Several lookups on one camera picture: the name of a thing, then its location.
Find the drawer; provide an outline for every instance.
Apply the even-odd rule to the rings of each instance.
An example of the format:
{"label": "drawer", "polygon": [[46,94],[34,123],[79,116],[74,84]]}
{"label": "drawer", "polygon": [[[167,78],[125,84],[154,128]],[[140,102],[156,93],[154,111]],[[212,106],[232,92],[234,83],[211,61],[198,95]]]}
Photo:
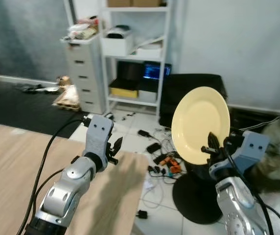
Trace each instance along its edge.
{"label": "drawer", "polygon": [[78,95],[80,101],[88,101],[93,104],[99,104],[100,103],[100,97],[98,91],[93,91],[89,89],[78,89]]}
{"label": "drawer", "polygon": [[69,64],[70,74],[94,76],[93,64],[84,60],[74,60]]}
{"label": "drawer", "polygon": [[92,52],[89,45],[84,44],[65,44],[65,51],[68,60],[92,60]]}
{"label": "drawer", "polygon": [[91,104],[89,102],[80,102],[81,110],[84,112],[90,112],[94,114],[103,114],[105,111],[105,106],[101,106],[100,104]]}
{"label": "drawer", "polygon": [[77,89],[97,90],[97,83],[94,77],[71,74],[70,79]]}

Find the wooden pallet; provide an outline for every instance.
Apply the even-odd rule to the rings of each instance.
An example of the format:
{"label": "wooden pallet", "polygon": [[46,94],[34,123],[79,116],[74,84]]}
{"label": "wooden pallet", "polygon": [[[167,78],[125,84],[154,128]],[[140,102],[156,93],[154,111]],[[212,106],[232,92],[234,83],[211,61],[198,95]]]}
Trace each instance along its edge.
{"label": "wooden pallet", "polygon": [[79,103],[70,102],[69,100],[64,100],[66,92],[63,92],[59,97],[54,100],[53,105],[60,109],[73,110],[78,112],[80,110]]}

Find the baseboard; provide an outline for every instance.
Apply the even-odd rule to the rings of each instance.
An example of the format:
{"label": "baseboard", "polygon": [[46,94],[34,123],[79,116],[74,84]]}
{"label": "baseboard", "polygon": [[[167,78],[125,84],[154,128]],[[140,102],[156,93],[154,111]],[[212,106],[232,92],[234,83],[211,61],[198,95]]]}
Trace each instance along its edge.
{"label": "baseboard", "polygon": [[41,84],[44,87],[56,87],[57,86],[55,82],[23,78],[23,77],[5,76],[5,75],[0,75],[0,82],[27,83],[30,85]]}
{"label": "baseboard", "polygon": [[237,105],[237,104],[228,104],[228,107],[237,108],[237,109],[245,109],[245,110],[248,110],[248,111],[272,113],[272,114],[280,115],[280,110],[276,110],[276,109],[264,109],[264,108],[259,108],[259,107]]}

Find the white wall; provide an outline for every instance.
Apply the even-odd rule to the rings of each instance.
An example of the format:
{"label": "white wall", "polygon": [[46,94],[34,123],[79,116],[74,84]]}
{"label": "white wall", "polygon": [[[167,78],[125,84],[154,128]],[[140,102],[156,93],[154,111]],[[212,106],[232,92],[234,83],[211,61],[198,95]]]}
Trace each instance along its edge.
{"label": "white wall", "polygon": [[[280,110],[280,0],[174,2],[173,73],[219,74],[229,103]],[[75,0],[79,16],[96,3]]]}

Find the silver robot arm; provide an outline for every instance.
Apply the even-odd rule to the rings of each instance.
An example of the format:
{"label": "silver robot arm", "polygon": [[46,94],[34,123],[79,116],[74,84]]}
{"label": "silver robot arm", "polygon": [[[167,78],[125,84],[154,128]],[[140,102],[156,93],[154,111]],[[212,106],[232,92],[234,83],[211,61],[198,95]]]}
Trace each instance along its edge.
{"label": "silver robot arm", "polygon": [[87,130],[86,148],[82,157],[66,167],[61,178],[48,190],[35,218],[27,226],[25,234],[62,235],[65,233],[81,196],[88,191],[96,173],[103,171],[108,161],[118,163],[113,156],[118,152],[122,138],[118,139],[118,144],[116,142],[116,149],[111,149],[108,139],[112,128],[111,120],[94,115]]}
{"label": "silver robot arm", "polygon": [[[267,136],[250,131],[242,136],[231,135],[227,139],[227,144],[236,149],[231,158],[241,174],[261,160],[269,143]],[[217,181],[217,202],[225,219],[227,234],[268,234],[267,225],[257,212],[254,197],[241,178],[235,176],[231,163],[212,133],[209,134],[209,146],[201,150],[210,154],[210,176]]]}

